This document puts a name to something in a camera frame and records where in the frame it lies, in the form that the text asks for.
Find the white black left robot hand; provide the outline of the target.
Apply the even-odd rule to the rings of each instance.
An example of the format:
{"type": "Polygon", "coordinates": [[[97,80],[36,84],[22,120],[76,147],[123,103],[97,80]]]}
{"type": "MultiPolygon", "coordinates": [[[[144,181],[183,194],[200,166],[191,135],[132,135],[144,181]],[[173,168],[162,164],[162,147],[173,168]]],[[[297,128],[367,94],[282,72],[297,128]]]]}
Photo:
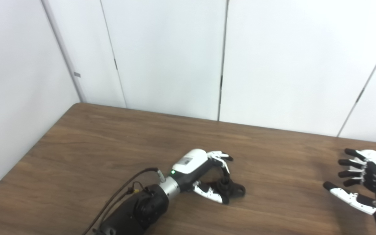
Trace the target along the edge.
{"type": "Polygon", "coordinates": [[[200,178],[213,167],[220,167],[224,177],[230,176],[227,162],[234,159],[222,151],[206,152],[203,149],[193,149],[176,162],[168,177],[177,184],[180,193],[194,192],[220,204],[228,204],[229,199],[217,191],[216,184],[202,183],[200,178]]]}

